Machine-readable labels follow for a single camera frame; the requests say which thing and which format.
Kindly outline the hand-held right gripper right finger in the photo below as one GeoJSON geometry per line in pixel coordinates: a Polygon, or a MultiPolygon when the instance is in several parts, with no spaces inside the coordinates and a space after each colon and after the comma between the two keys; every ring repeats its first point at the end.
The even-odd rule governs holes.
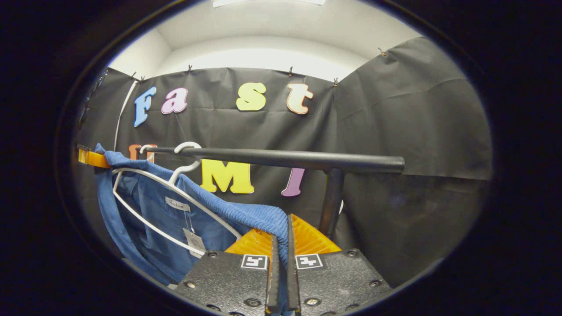
{"type": "Polygon", "coordinates": [[[343,316],[392,288],[357,248],[341,249],[305,220],[288,217],[288,309],[297,316],[343,316]]]}

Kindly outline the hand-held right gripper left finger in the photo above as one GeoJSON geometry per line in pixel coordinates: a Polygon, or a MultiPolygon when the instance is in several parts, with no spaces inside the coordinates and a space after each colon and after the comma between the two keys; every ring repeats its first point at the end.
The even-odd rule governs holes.
{"type": "Polygon", "coordinates": [[[252,229],[225,251],[206,252],[175,292],[222,316],[273,316],[280,312],[277,238],[252,229]]]}

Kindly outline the blue garment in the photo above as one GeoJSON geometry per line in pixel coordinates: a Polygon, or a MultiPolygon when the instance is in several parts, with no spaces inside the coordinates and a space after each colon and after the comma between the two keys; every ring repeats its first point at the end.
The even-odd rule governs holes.
{"type": "Polygon", "coordinates": [[[101,216],[121,254],[163,285],[178,284],[199,253],[225,251],[233,231],[258,229],[274,235],[287,266],[288,217],[274,206],[222,200],[180,175],[172,190],[157,182],[173,172],[146,160],[132,160],[97,144],[110,164],[96,171],[101,216]]]}

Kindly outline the black clothes rack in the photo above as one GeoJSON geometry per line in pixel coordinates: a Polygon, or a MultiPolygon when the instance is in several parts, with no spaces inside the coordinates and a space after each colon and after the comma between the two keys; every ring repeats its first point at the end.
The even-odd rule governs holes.
{"type": "Polygon", "coordinates": [[[178,155],[200,159],[240,162],[275,167],[321,170],[326,174],[326,188],[319,231],[332,239],[341,206],[347,173],[402,174],[405,159],[398,156],[279,151],[259,149],[185,148],[178,155]]]}

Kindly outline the large ceiling light panel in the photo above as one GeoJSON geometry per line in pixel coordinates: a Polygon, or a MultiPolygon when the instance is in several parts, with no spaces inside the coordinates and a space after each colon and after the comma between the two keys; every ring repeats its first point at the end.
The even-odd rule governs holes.
{"type": "Polygon", "coordinates": [[[302,3],[311,4],[315,6],[323,6],[327,0],[212,0],[213,8],[225,7],[229,5],[250,3],[250,2],[265,2],[265,3],[302,3]]]}

